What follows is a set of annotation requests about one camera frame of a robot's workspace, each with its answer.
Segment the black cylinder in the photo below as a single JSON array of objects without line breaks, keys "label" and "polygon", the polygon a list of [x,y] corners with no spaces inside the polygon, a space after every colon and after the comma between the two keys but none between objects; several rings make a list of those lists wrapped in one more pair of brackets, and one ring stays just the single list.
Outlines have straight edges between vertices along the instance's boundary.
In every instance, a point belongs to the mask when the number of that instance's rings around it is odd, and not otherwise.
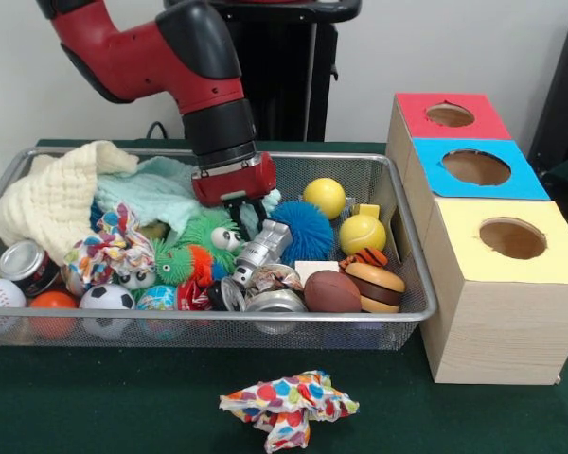
[{"label": "black cylinder", "polygon": [[256,152],[255,124],[246,99],[188,113],[183,124],[200,168],[225,166]]}]

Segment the metal basket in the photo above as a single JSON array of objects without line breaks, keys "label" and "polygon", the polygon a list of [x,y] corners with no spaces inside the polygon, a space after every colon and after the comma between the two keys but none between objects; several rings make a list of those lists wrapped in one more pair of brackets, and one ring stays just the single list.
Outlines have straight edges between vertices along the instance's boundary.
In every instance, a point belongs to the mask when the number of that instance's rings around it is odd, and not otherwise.
[{"label": "metal basket", "polygon": [[[11,183],[27,175],[35,156],[60,156],[67,151],[69,148],[35,148],[21,152],[0,180],[0,197]],[[127,151],[142,160],[163,155],[193,164],[189,151]],[[0,308],[2,322],[11,326],[0,334],[0,345],[400,349],[418,323],[435,313],[437,301],[395,166],[384,156],[374,154],[271,154],[284,200],[296,200],[309,182],[330,177],[345,188],[350,203],[381,207],[388,237],[388,268],[407,287],[399,314],[78,310],[72,317],[71,310]],[[333,222],[335,232],[348,216],[346,209]],[[0,241],[0,255],[4,250]],[[342,258],[338,249],[332,251],[331,259]],[[46,336],[62,331],[64,323],[73,324],[73,332],[65,337]],[[89,334],[85,323],[97,323],[110,339]]]}]

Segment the red can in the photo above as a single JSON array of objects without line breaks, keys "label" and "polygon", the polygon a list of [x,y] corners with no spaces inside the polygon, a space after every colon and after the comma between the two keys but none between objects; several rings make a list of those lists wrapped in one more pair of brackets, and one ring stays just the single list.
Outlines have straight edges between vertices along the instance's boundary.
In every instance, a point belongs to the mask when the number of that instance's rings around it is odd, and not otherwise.
[{"label": "red can", "polygon": [[0,277],[12,281],[27,297],[34,297],[58,282],[60,269],[43,248],[26,239],[2,254]]}]

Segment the green spiky toy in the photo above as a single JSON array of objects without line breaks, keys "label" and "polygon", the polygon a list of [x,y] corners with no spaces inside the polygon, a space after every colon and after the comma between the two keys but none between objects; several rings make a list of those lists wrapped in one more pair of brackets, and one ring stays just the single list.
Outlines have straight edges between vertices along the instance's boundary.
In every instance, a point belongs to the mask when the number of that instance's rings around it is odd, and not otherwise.
[{"label": "green spiky toy", "polygon": [[238,225],[223,210],[204,210],[187,224],[176,245],[197,244],[205,248],[228,273],[234,272],[234,261],[240,254]]},{"label": "green spiky toy", "polygon": [[164,240],[152,241],[155,249],[155,270],[162,284],[178,286],[194,272],[191,250],[175,247]]}]

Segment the tiger striped toy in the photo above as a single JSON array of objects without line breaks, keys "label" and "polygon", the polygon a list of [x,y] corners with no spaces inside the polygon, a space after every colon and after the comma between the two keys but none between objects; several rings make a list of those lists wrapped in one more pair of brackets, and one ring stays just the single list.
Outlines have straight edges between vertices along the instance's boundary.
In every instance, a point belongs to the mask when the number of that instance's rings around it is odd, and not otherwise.
[{"label": "tiger striped toy", "polygon": [[387,257],[384,253],[375,248],[363,248],[358,253],[349,256],[339,262],[341,270],[345,270],[352,263],[365,263],[374,267],[383,268],[387,265]]}]

